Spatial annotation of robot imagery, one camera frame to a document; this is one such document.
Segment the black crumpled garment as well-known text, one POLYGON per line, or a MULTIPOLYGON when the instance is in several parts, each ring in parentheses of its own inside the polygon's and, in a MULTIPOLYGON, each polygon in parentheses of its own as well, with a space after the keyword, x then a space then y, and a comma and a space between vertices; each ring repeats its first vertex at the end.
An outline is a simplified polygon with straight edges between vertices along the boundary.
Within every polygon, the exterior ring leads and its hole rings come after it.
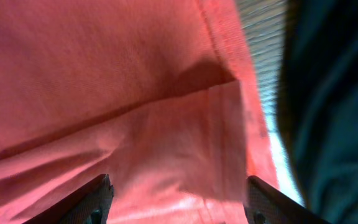
POLYGON ((358 0, 301 1, 285 62, 291 156, 309 209, 358 223, 358 0))

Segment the orange t-shirt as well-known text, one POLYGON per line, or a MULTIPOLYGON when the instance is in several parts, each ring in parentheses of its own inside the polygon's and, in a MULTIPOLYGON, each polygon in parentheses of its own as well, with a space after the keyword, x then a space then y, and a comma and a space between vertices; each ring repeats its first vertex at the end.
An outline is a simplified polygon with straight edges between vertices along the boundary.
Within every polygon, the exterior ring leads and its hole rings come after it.
POLYGON ((0 1, 0 223, 100 174, 109 223, 243 223, 278 186, 234 1, 0 1))

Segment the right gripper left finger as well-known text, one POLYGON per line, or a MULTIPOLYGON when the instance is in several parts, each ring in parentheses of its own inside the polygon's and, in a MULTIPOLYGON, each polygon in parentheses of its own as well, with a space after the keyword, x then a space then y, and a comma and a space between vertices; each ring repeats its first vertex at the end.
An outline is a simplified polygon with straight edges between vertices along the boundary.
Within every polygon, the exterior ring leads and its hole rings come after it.
POLYGON ((101 174, 25 224, 106 224, 114 186, 101 174))

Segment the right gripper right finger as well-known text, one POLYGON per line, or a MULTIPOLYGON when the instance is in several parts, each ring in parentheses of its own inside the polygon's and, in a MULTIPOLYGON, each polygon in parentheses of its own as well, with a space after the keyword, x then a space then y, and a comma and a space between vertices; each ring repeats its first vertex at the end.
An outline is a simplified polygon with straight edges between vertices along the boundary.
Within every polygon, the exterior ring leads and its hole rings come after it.
POLYGON ((247 178, 247 196, 249 224, 329 224, 255 175, 247 178))

